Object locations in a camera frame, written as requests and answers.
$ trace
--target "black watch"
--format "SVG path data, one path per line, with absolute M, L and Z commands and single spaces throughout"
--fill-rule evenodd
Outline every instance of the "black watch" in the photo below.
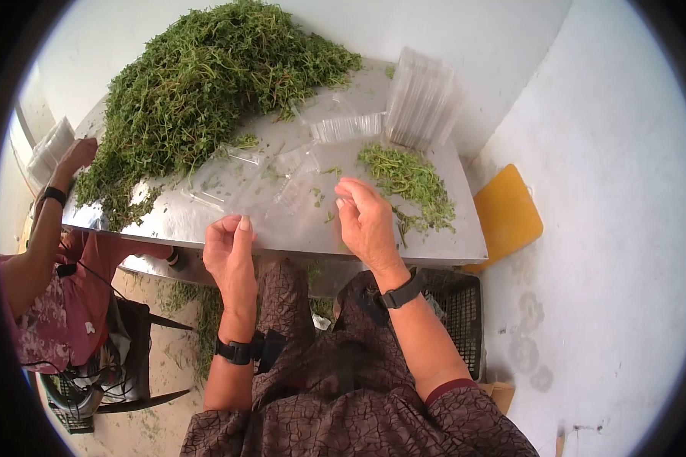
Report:
M 43 191 L 43 197 L 41 197 L 41 201 L 45 200 L 46 198 L 53 198 L 61 204 L 62 208 L 66 206 L 66 194 L 55 187 L 46 187 L 46 190 Z
M 389 290 L 379 297 L 383 306 L 397 309 L 417 298 L 424 288 L 424 276 L 418 273 L 416 268 L 413 268 L 410 273 L 412 277 L 402 287 Z
M 216 336 L 216 354 L 228 360 L 234 365 L 248 365 L 252 360 L 255 360 L 255 345 L 258 342 L 264 342 L 264 334 L 259 331 L 255 332 L 254 337 L 249 343 L 229 342 L 224 344 Z

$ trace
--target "cardboard box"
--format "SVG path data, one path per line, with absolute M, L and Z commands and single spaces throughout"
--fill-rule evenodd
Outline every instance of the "cardboard box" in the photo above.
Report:
M 495 406 L 503 415 L 508 414 L 508 408 L 511 407 L 511 400 L 516 393 L 516 388 L 507 382 L 493 382 L 491 384 L 478 384 L 478 387 L 483 389 L 485 393 L 492 398 Z

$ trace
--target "brown patterned dress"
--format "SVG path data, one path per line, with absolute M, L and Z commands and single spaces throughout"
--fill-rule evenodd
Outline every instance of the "brown patterned dress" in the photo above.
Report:
M 259 328 L 287 346 L 254 377 L 252 410 L 194 415 L 181 455 L 538 455 L 469 379 L 421 401 L 391 324 L 357 305 L 372 284 L 370 272 L 354 278 L 333 332 L 316 340 L 304 273 L 289 261 L 268 269 Z

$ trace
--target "clear plastic container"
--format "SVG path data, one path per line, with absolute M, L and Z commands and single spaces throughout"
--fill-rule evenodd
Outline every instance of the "clear plastic container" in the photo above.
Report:
M 243 190 L 236 210 L 265 219 L 292 215 L 309 198 L 309 186 L 319 172 L 312 144 L 274 156 Z
M 343 94 L 322 94 L 292 103 L 295 117 L 310 128 L 316 142 L 341 142 L 376 137 L 383 131 L 384 113 L 359 115 Z
M 260 174 L 263 163 L 260 153 L 222 146 L 186 179 L 181 194 L 221 213 L 231 213 Z
M 385 136 L 418 151 L 443 144 L 464 98 L 447 62 L 404 47 L 389 91 Z
M 37 191 L 48 184 L 56 165 L 74 142 L 74 129 L 64 116 L 46 136 L 33 148 L 33 155 L 27 164 L 27 174 Z

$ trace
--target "table surface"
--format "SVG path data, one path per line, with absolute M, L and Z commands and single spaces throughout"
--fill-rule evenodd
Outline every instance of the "table surface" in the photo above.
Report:
M 364 59 L 364 69 L 354 72 L 351 83 L 346 89 L 338 89 L 357 114 L 379 113 L 385 111 L 386 97 L 391 81 L 385 75 L 388 62 Z M 329 97 L 330 89 L 320 89 L 318 98 Z M 104 133 L 104 99 L 91 110 L 77 126 L 78 137 L 96 136 Z M 312 141 L 309 128 L 299 121 L 276 121 L 276 115 L 266 115 L 250 119 L 240 128 L 240 134 L 253 133 L 259 138 L 258 148 L 267 157 L 294 149 Z M 320 169 L 338 165 L 344 176 L 365 177 L 364 171 L 356 166 L 356 155 L 364 141 L 349 141 L 336 145 L 317 148 L 315 156 Z M 456 233 L 449 230 L 436 232 L 432 229 L 426 235 L 411 230 L 406 235 L 407 247 L 401 240 L 398 230 L 394 230 L 396 243 L 402 258 L 419 265 L 463 265 L 479 263 L 487 258 L 485 240 L 480 221 L 467 185 L 465 172 L 451 141 L 435 146 L 426 152 L 426 158 L 437 168 L 445 182 L 448 195 L 455 203 L 456 219 L 452 222 Z M 319 208 L 314 206 L 315 198 L 309 195 L 309 202 L 300 205 L 295 213 L 287 216 L 267 216 L 252 219 L 258 233 L 255 251 L 273 251 L 282 255 L 303 255 L 304 257 L 352 260 L 354 256 L 341 242 L 340 222 L 335 206 L 333 188 L 337 182 L 335 173 L 319 174 L 311 177 L 314 187 L 327 196 Z M 172 244 L 187 248 L 203 247 L 205 228 L 219 219 L 224 213 L 218 209 L 202 205 L 184 195 L 179 186 L 170 185 L 183 178 L 168 178 L 165 181 L 141 183 L 135 187 L 134 201 L 142 199 L 141 194 L 153 184 L 164 186 L 162 194 L 155 201 L 150 214 L 143 217 L 140 225 L 125 227 L 120 235 L 140 241 Z M 393 204 L 398 196 L 392 198 Z M 325 223 L 328 212 L 335 214 L 334 220 Z M 75 195 L 69 196 L 64 210 L 63 223 L 83 230 L 102 231 L 101 206 L 78 208 Z

